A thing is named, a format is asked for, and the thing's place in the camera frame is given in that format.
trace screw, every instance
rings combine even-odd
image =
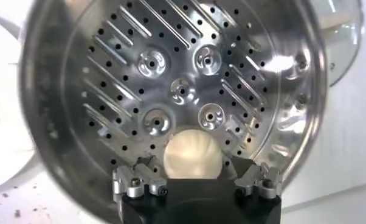
[[[306,104],[307,103],[307,96],[306,94],[301,94],[298,96],[298,102],[302,105]]]
[[[135,178],[133,178],[133,179],[131,180],[130,185],[131,185],[132,187],[138,187],[138,186],[140,186],[140,183],[141,183],[140,178],[135,177]]]
[[[263,187],[273,188],[274,183],[272,182],[272,180],[266,178],[266,179],[263,180]]]
[[[168,194],[168,189],[165,186],[161,186],[157,190],[159,196],[166,196]]]
[[[299,69],[300,70],[304,70],[307,67],[307,64],[305,61],[302,61],[299,63]]]
[[[245,189],[239,188],[235,191],[235,195],[237,198],[244,198],[245,197]]]

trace metal clamp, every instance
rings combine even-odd
[[[119,195],[126,194],[130,198],[144,195],[144,185],[149,185],[149,193],[155,196],[168,194],[167,181],[152,172],[146,165],[138,164],[134,171],[127,166],[120,166],[113,171],[114,201],[120,200]]]
[[[234,181],[234,183],[238,187],[237,194],[244,197],[251,195],[260,177],[260,166],[251,165],[247,172],[241,178]]]
[[[278,187],[280,187],[280,172],[277,168],[271,167],[259,182],[258,193],[263,198],[273,199],[278,195]]]
[[[273,199],[280,192],[280,172],[271,167],[268,172],[262,172],[260,166],[251,165],[247,172],[234,183],[238,197],[247,197],[253,193],[255,187],[262,198]]]
[[[119,201],[118,195],[127,194],[131,198],[144,195],[143,181],[136,177],[127,166],[120,166],[112,173],[113,199]]]

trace dough ball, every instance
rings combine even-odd
[[[170,178],[215,179],[221,173],[222,151],[205,131],[176,134],[164,151],[164,169]]]

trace black base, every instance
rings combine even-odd
[[[168,180],[168,194],[122,198],[125,224],[278,224],[281,199],[236,194],[232,180]]]

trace dark speck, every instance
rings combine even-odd
[[[20,218],[20,216],[21,216],[21,211],[17,209],[17,210],[14,212],[14,217],[16,217],[16,218]]]

